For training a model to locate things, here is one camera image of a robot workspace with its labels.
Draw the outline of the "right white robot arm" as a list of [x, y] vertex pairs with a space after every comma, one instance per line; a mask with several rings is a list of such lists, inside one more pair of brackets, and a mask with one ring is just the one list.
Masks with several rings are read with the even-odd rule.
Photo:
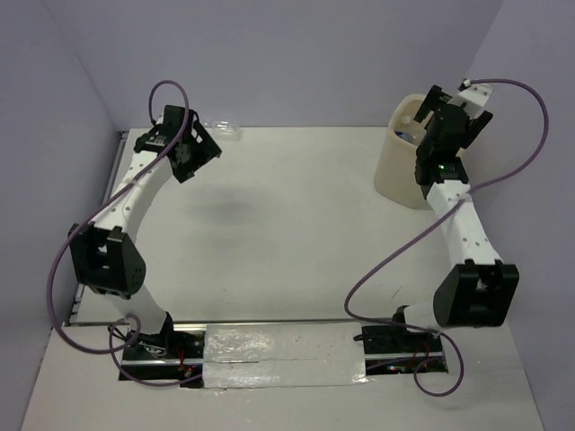
[[428, 302], [398, 310], [390, 338], [401, 351], [418, 345], [422, 330], [501, 326], [518, 286], [518, 268], [503, 262], [483, 229], [459, 155], [491, 121], [491, 94], [488, 84], [464, 84], [455, 96], [433, 86], [414, 116], [425, 129], [415, 180], [441, 222], [452, 268]]

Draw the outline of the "clear bottle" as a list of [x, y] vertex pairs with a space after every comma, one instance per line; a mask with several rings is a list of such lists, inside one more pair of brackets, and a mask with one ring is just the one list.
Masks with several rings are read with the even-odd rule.
[[201, 125], [215, 140], [239, 141], [242, 129], [239, 124], [231, 120], [201, 120]]

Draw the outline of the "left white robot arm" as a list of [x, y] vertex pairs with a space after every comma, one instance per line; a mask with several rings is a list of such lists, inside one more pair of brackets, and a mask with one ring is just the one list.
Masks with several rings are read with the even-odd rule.
[[171, 315], [145, 285], [147, 264], [136, 246], [137, 232], [168, 180], [190, 180], [221, 154], [196, 111], [165, 106], [159, 121], [137, 139], [114, 190], [117, 200], [85, 227], [70, 230], [77, 281], [107, 298], [122, 316], [134, 315], [131, 329], [140, 332], [137, 345], [155, 357], [169, 356], [179, 340]]

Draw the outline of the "blue label Pocari bottle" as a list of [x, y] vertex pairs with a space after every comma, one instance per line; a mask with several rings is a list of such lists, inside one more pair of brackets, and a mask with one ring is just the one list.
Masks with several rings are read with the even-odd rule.
[[403, 115], [396, 122], [394, 127], [395, 134], [404, 141], [419, 145], [425, 129], [421, 123], [415, 121], [411, 116]]

